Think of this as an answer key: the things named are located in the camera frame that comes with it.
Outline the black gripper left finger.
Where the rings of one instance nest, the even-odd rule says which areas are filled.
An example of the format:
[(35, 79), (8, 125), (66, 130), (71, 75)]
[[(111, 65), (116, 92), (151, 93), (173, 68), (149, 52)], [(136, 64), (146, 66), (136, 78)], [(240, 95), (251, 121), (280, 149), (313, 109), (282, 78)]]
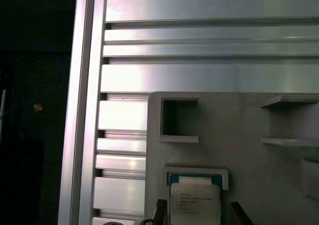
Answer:
[(152, 218), (142, 219), (139, 225), (165, 225), (166, 224), (166, 200), (158, 199)]

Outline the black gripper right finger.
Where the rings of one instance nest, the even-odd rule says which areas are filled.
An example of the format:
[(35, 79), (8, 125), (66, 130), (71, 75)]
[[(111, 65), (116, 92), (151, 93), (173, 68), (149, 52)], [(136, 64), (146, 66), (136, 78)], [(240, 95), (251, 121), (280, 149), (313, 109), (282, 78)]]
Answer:
[(232, 202), (230, 204), (230, 224), (252, 225), (252, 220), (248, 217), (238, 202)]

